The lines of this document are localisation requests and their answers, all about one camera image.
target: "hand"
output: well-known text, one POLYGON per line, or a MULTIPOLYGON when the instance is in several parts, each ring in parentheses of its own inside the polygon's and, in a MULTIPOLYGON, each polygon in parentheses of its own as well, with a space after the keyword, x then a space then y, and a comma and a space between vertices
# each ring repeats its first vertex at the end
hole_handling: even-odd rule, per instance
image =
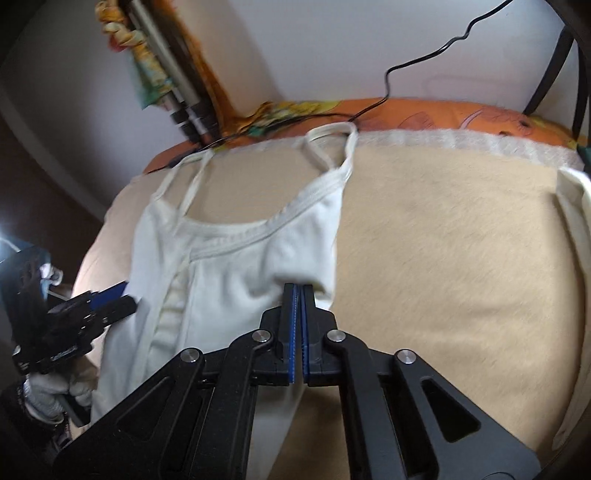
POLYGON ((92 391, 96 388, 97 368, 86 357, 74 360, 70 368, 68 373, 27 375, 23 385, 25 406, 37 420, 52 425, 63 421, 64 408, 58 395, 69 393, 81 406, 90 406, 92 391))

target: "white garment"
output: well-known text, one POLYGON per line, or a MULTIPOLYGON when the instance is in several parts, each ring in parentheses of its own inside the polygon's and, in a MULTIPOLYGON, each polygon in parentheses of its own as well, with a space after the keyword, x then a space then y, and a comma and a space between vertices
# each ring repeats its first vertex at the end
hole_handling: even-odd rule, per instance
MULTIPOLYGON (((218 225, 186 216, 213 152, 189 155, 174 167, 139 220, 126 294, 137 312, 111 327, 103 351, 92 419, 98 420, 174 355, 187 347, 204 353, 227 347, 256 329, 277 306, 285 283, 311 283, 328 309, 335 294, 336 233, 343 189, 353 169, 354 124, 312 129, 304 149, 323 174, 269 220, 218 225), (313 143, 347 134, 340 167, 313 143), (201 160, 179 208, 163 195, 184 164, 201 160)), ((252 430, 248 478, 266 478, 301 396, 292 388, 261 388, 252 430)))
POLYGON ((585 283, 585 329, 581 366, 564 420, 552 448, 560 448, 591 401, 591 180, 582 171, 561 168, 556 196, 564 212, 585 283))

